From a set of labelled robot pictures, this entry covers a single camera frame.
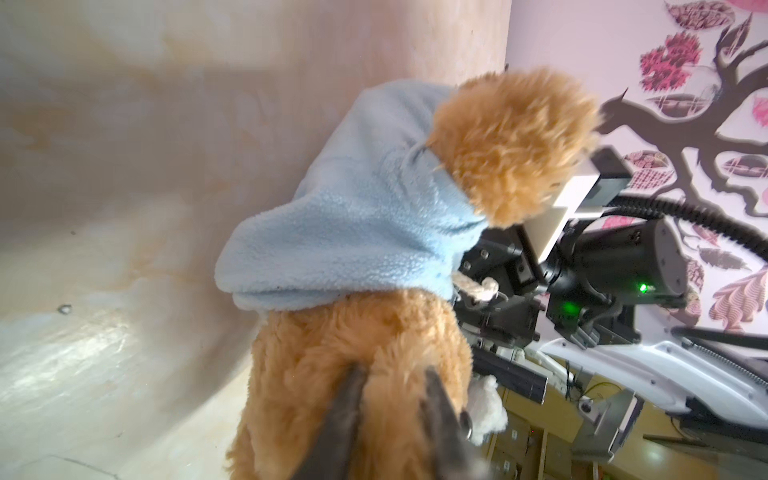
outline tree wall decal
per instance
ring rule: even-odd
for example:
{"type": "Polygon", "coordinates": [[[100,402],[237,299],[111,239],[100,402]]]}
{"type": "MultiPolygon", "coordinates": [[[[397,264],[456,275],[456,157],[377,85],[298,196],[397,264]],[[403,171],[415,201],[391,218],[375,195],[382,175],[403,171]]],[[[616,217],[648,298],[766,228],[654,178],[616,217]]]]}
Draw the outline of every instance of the tree wall decal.
{"type": "MultiPolygon", "coordinates": [[[[651,195],[652,197],[657,197],[673,190],[681,190],[685,195],[686,202],[722,212],[719,205],[702,198],[700,192],[693,185],[693,172],[683,156],[683,149],[692,147],[698,149],[699,152],[697,166],[709,177],[712,182],[712,188],[716,192],[740,195],[745,204],[744,211],[746,214],[751,217],[768,217],[768,213],[760,213],[756,210],[757,204],[760,201],[758,194],[750,187],[729,184],[728,176],[720,171],[715,163],[716,156],[726,151],[741,154],[768,155],[768,144],[766,143],[730,138],[719,132],[725,120],[753,92],[761,88],[768,88],[768,64],[758,67],[747,74],[740,74],[738,72],[739,66],[745,60],[754,56],[758,51],[768,48],[768,41],[762,41],[736,53],[737,49],[744,43],[746,33],[749,30],[748,21],[745,22],[746,27],[744,26],[745,24],[733,29],[727,26],[720,33],[713,58],[714,70],[720,78],[720,87],[714,92],[713,99],[708,108],[703,109],[694,100],[694,107],[698,106],[695,112],[701,111],[700,114],[685,118],[666,119],[648,107],[625,100],[626,90],[623,94],[603,103],[604,123],[598,128],[599,133],[603,135],[609,134],[617,128],[626,125],[645,142],[655,145],[660,152],[669,157],[677,178],[672,183],[656,190],[651,195]]],[[[678,34],[674,37],[669,37],[665,43],[667,50],[657,50],[656,56],[658,61],[671,61],[673,66],[682,71],[685,62],[689,64],[698,62],[694,52],[697,45],[697,43],[693,43],[689,36],[678,34]],[[688,49],[683,52],[684,55],[679,52],[677,53],[677,58],[683,58],[684,61],[678,60],[676,64],[675,52],[671,51],[670,47],[671,38],[675,39],[671,42],[673,46],[684,43],[684,47],[688,49]]],[[[665,83],[659,79],[652,81],[647,74],[675,74],[674,68],[654,67],[654,59],[646,55],[644,55],[645,64],[642,63],[643,58],[641,58],[641,71],[644,74],[642,85],[646,90],[656,90],[656,88],[652,88],[652,85],[665,83]]],[[[685,75],[679,73],[675,75],[675,78],[687,80],[685,75]]],[[[679,86],[680,80],[672,81],[671,83],[679,86]]],[[[659,102],[657,104],[660,105],[663,98],[652,100],[659,102]]]]}

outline black hose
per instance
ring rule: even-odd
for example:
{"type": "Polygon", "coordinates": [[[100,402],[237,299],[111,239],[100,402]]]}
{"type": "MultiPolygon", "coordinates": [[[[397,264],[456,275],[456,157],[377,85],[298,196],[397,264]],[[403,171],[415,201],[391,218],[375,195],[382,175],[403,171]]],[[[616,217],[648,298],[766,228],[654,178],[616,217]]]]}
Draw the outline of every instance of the black hose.
{"type": "Polygon", "coordinates": [[[628,217],[640,218],[664,214],[695,223],[730,238],[768,262],[768,239],[762,232],[749,225],[736,222],[710,208],[636,195],[618,195],[608,206],[617,208],[617,213],[611,210],[610,214],[624,214],[628,217]]]}

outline brown plush fur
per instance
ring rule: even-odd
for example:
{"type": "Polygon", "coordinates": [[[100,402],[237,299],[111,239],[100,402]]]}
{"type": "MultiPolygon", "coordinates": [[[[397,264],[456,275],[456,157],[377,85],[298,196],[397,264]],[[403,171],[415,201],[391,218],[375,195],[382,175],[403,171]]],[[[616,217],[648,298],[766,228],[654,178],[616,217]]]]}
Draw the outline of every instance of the brown plush fur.
{"type": "Polygon", "coordinates": [[[487,74],[438,108],[427,146],[492,227],[509,227],[541,211],[599,124],[598,103],[565,74],[487,74]]]}
{"type": "MultiPolygon", "coordinates": [[[[490,74],[439,108],[429,146],[491,224],[506,227],[538,212],[592,149],[597,112],[564,75],[490,74]]],[[[352,362],[370,374],[349,478],[432,478],[419,418],[424,369],[437,369],[457,411],[472,371],[450,305],[416,289],[272,312],[252,353],[248,400],[227,455],[233,480],[287,480],[352,362]]]]}

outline green led light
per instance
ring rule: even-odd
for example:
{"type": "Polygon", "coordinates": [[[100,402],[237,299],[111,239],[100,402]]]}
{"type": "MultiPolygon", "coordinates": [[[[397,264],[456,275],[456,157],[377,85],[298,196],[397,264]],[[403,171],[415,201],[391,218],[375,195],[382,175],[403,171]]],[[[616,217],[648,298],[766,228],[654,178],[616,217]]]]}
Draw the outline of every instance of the green led light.
{"type": "Polygon", "coordinates": [[[581,312],[581,307],[573,302],[563,302],[561,310],[568,316],[578,316],[581,312]]]}

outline brown tree branch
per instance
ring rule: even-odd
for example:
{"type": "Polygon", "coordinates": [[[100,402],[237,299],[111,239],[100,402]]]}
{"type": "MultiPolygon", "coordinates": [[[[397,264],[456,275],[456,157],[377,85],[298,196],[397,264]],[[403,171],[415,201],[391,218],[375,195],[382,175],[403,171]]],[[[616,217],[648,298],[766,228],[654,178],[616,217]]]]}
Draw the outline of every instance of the brown tree branch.
{"type": "Polygon", "coordinates": [[[743,92],[746,99],[754,91],[761,88],[768,88],[768,65],[755,68],[750,73],[744,75],[737,87],[743,92]]]}
{"type": "Polygon", "coordinates": [[[717,71],[717,74],[720,76],[720,80],[723,82],[723,84],[736,84],[736,75],[731,75],[728,71],[728,65],[723,61],[723,56],[721,55],[723,51],[723,40],[725,40],[725,36],[728,35],[728,31],[730,28],[725,27],[723,28],[723,31],[720,33],[720,38],[717,39],[717,43],[715,44],[715,58],[712,60],[712,62],[715,64],[715,70],[717,71]]]}
{"type": "Polygon", "coordinates": [[[768,218],[768,213],[761,213],[756,209],[760,199],[754,189],[728,183],[728,177],[715,164],[715,157],[720,153],[718,150],[712,147],[699,149],[699,165],[712,181],[712,189],[723,194],[741,196],[744,200],[744,213],[750,217],[768,218]]]}
{"type": "Polygon", "coordinates": [[[753,45],[742,50],[737,56],[733,57],[733,60],[731,60],[728,64],[728,68],[732,68],[735,73],[736,69],[739,67],[739,64],[741,64],[742,61],[747,60],[749,57],[756,54],[758,51],[763,50],[764,48],[768,48],[768,40],[762,41],[757,45],[753,45]]]}
{"type": "Polygon", "coordinates": [[[710,201],[704,200],[699,192],[694,187],[694,176],[692,175],[688,163],[685,161],[683,151],[677,148],[663,148],[657,145],[661,153],[666,154],[672,162],[675,174],[677,178],[669,185],[664,185],[662,188],[656,190],[650,197],[656,198],[661,194],[671,192],[672,190],[680,189],[685,195],[685,201],[689,204],[697,205],[699,207],[707,207],[715,211],[722,212],[723,209],[719,205],[713,204],[710,201]]]}
{"type": "Polygon", "coordinates": [[[680,219],[679,218],[673,217],[673,222],[674,222],[675,228],[677,228],[677,232],[680,234],[680,242],[685,247],[687,247],[688,250],[693,250],[695,252],[696,248],[693,245],[691,245],[690,243],[688,243],[688,239],[689,238],[699,239],[699,236],[698,235],[693,235],[692,233],[688,233],[685,230],[683,230],[683,226],[680,225],[680,219]]]}
{"type": "Polygon", "coordinates": [[[736,140],[720,134],[715,134],[715,140],[713,145],[719,152],[735,151],[740,154],[768,155],[768,144],[749,140],[736,140]]]}

